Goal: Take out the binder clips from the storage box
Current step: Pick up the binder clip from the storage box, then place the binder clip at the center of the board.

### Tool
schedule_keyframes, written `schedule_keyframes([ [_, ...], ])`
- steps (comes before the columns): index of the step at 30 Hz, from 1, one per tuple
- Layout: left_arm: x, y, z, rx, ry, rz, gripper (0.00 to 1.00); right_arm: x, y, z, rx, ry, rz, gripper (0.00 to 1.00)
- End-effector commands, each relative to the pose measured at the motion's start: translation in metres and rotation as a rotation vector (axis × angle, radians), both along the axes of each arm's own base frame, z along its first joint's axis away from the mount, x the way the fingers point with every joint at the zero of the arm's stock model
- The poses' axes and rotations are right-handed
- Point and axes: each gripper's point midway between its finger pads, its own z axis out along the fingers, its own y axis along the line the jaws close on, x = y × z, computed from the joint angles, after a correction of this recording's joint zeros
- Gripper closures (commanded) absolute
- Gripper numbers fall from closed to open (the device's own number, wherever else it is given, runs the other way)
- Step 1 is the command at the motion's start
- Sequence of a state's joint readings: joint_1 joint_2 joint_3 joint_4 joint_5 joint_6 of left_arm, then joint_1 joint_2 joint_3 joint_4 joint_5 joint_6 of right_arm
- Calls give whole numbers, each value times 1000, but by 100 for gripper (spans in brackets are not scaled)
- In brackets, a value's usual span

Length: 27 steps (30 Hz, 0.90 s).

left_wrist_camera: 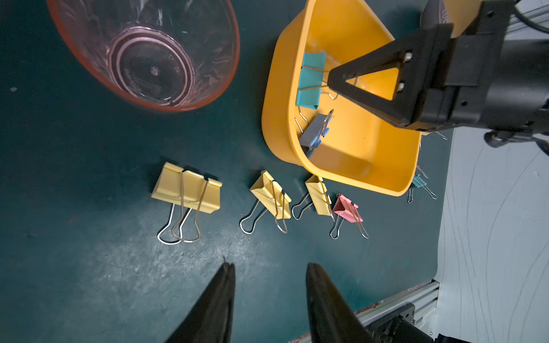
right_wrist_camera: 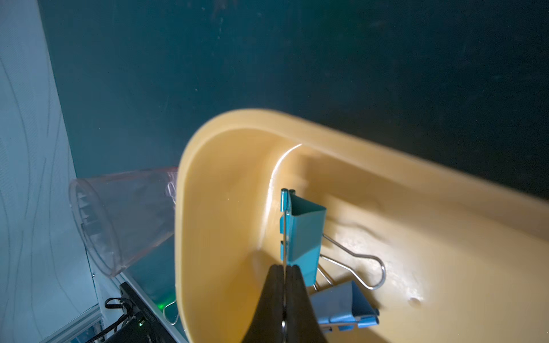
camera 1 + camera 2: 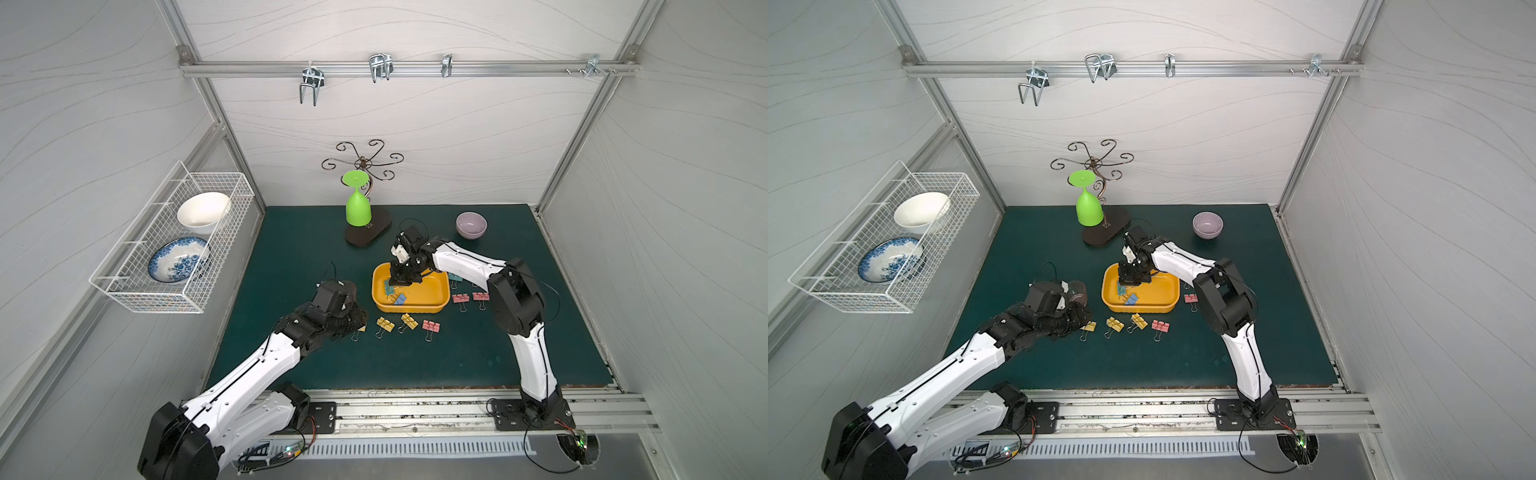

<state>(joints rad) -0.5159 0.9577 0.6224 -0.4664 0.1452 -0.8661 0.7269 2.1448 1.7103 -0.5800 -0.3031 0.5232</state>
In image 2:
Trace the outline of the teal binder clip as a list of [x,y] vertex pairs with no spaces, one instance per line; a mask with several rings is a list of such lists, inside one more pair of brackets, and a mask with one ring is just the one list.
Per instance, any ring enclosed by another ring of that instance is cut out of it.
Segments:
[[[327,219],[327,209],[319,204],[297,196],[295,190],[281,189],[280,195],[280,259],[284,265],[298,266],[307,287],[314,287],[317,275],[327,274],[319,267],[319,261],[324,260],[351,273],[357,281],[368,290],[378,290],[386,282],[387,270],[384,262],[371,254],[359,254],[324,233]],[[324,241],[328,241],[350,256],[373,260],[380,266],[381,277],[377,284],[370,285],[358,273],[342,262],[321,253]]]

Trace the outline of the yellow plastic storage box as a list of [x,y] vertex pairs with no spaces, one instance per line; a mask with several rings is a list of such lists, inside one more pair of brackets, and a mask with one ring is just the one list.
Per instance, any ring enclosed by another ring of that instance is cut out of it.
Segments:
[[[327,209],[323,253],[377,327],[331,342],[547,342],[548,203],[276,111],[202,126],[179,165],[176,295],[192,342],[240,342],[280,261],[282,189]],[[377,256],[371,261],[368,255]]]

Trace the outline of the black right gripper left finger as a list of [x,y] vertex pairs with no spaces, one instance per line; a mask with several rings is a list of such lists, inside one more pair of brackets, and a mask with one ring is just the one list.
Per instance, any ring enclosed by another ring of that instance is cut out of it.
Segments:
[[282,265],[273,264],[267,273],[252,322],[242,342],[284,341],[285,279]]

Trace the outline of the blue binder clip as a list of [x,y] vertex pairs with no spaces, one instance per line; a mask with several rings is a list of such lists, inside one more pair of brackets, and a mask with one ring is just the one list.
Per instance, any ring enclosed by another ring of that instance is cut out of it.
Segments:
[[323,332],[364,329],[380,324],[380,312],[349,281],[310,295],[317,323]]

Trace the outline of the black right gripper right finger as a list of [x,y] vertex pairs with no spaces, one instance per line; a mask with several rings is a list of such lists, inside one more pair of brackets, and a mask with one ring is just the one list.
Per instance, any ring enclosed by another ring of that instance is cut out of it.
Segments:
[[297,265],[285,268],[285,341],[327,342]]

